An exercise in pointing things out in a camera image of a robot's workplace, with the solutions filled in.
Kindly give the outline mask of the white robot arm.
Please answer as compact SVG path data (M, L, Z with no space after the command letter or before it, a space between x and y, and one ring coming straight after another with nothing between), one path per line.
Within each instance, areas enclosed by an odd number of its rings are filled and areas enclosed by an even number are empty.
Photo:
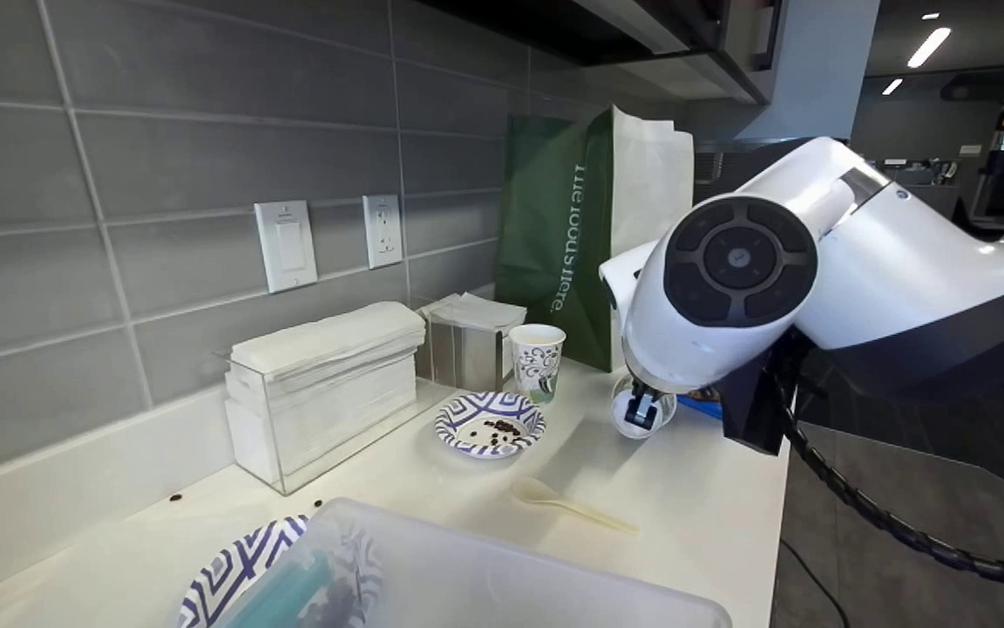
M1004 208L1004 112L976 199ZM814 135L665 233L599 266L627 372L721 385L799 332L869 394L957 394L1004 376L1004 233L942 215Z

